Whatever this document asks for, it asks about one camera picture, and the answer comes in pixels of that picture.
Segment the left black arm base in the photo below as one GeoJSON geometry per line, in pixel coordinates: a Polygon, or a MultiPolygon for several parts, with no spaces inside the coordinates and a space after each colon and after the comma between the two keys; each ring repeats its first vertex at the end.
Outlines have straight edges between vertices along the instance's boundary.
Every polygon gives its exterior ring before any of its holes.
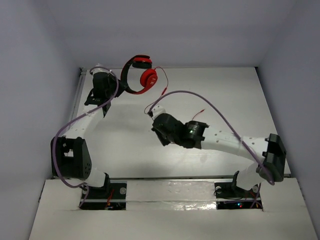
{"type": "Polygon", "coordinates": [[[92,211],[122,211],[126,210],[127,184],[111,183],[108,189],[90,187],[89,193],[82,193],[80,198],[81,210],[92,211]]]}

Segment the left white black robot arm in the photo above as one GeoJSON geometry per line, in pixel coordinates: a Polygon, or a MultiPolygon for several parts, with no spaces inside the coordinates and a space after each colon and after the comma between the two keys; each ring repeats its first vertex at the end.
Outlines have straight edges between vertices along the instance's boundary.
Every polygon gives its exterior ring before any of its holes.
{"type": "Polygon", "coordinates": [[[92,89],[82,113],[63,126],[50,143],[52,175],[70,188],[93,188],[100,197],[111,193],[109,176],[93,167],[86,142],[99,122],[107,115],[111,101],[127,87],[115,73],[101,65],[90,69],[92,89]]]}

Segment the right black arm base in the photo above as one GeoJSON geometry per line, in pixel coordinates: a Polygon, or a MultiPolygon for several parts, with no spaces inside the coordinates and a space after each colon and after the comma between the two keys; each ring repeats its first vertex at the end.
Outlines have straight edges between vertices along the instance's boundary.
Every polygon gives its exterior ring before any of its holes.
{"type": "Polygon", "coordinates": [[[217,210],[263,209],[261,184],[254,185],[250,190],[233,187],[231,182],[216,182],[214,187],[217,210]]]}

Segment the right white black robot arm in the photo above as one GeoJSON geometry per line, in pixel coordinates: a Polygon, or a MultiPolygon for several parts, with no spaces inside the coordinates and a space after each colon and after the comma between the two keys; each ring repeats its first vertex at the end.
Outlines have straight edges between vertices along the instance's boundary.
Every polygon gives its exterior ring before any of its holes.
{"type": "Polygon", "coordinates": [[[274,185],[285,178],[287,151],[277,134],[239,136],[204,122],[191,120],[182,123],[168,113],[155,116],[151,129],[163,146],[175,144],[185,149],[214,150],[251,160],[249,167],[233,175],[230,189],[235,196],[243,196],[263,181],[274,185]]]}

